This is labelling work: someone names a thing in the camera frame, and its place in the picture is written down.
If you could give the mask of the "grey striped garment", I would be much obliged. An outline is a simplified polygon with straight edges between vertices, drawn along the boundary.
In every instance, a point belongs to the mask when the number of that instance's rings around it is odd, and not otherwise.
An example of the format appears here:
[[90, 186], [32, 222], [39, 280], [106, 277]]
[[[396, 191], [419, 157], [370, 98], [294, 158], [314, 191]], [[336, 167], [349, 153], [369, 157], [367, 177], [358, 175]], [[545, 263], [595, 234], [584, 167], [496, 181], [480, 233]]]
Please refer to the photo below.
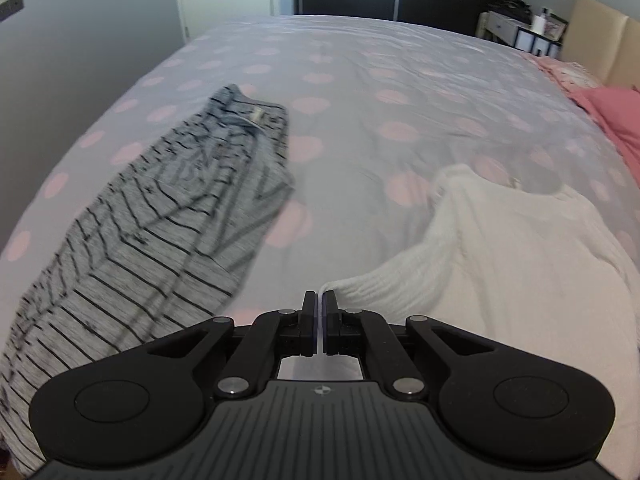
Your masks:
[[37, 389], [224, 310], [293, 188], [288, 111], [234, 84], [105, 185], [22, 296], [4, 347], [1, 446], [19, 472], [43, 463]]

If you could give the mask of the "white knitted sweater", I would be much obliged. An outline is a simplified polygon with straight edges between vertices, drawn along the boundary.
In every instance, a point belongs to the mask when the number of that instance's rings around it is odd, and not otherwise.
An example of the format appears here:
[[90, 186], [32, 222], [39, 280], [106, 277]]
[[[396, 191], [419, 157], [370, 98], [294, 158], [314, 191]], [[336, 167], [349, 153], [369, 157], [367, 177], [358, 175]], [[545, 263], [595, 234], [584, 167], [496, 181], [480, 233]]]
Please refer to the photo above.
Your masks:
[[569, 186], [535, 194], [464, 165], [439, 171], [420, 242], [328, 284], [347, 309], [422, 314], [583, 370], [608, 388], [600, 463], [639, 474], [639, 273], [595, 206]]

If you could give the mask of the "grey pink-dotted bed sheet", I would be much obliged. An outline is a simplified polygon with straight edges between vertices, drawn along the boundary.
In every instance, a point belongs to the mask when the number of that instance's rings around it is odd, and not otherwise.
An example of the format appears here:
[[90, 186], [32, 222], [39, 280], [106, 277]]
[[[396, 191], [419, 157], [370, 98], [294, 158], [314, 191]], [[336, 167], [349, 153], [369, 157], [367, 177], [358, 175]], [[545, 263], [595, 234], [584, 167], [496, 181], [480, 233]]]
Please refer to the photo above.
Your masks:
[[584, 196], [639, 273], [639, 188], [590, 116], [492, 42], [365, 18], [220, 25], [138, 81], [68, 151], [1, 259], [1, 349], [20, 300], [105, 185], [221, 88], [288, 111], [293, 192], [220, 313], [239, 324], [418, 244], [439, 171]]

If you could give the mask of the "white bedside table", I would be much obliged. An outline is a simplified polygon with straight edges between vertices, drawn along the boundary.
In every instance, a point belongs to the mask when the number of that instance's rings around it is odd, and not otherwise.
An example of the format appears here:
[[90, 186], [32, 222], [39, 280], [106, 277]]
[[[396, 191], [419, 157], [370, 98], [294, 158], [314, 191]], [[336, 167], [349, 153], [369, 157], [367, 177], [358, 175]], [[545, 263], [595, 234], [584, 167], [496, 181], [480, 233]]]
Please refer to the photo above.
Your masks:
[[488, 11], [481, 13], [478, 18], [476, 36], [533, 56], [557, 58], [562, 49], [567, 26], [567, 21], [551, 14], [546, 19], [544, 31], [538, 34], [526, 23]]

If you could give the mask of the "pink pillow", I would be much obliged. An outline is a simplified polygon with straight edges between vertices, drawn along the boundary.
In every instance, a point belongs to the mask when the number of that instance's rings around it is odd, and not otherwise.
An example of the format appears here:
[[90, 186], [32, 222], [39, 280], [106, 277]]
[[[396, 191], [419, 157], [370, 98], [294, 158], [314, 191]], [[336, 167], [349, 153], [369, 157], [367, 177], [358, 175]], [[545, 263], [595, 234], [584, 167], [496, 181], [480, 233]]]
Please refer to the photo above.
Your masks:
[[640, 94], [639, 89], [599, 87], [582, 89], [570, 94], [603, 130], [636, 183], [640, 179]]

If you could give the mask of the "white tissue roll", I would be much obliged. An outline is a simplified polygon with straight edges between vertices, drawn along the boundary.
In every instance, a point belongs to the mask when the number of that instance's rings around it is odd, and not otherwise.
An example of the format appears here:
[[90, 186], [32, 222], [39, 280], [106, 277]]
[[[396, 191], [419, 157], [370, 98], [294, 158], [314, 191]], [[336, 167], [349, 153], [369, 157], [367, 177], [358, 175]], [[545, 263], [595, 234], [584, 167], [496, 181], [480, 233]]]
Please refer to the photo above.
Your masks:
[[532, 24], [530, 25], [530, 31], [533, 34], [542, 36], [546, 29], [547, 19], [544, 14], [538, 14], [533, 16]]

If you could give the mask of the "beige padded headboard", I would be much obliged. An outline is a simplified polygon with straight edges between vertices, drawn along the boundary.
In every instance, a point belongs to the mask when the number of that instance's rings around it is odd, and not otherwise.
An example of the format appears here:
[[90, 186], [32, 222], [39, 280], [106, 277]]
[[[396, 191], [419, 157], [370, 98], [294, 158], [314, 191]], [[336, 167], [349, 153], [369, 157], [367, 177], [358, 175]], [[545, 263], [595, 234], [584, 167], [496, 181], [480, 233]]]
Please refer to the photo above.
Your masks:
[[560, 59], [606, 86], [639, 88], [640, 24], [597, 0], [575, 0]]

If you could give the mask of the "grey wall switch plate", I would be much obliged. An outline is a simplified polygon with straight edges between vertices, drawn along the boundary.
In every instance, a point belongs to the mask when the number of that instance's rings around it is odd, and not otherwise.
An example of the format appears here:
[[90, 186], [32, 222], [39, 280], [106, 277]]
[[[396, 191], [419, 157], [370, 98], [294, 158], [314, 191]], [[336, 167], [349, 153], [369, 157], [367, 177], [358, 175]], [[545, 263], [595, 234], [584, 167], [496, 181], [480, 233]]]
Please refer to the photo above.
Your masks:
[[0, 23], [24, 9], [24, 0], [4, 0], [0, 3]]

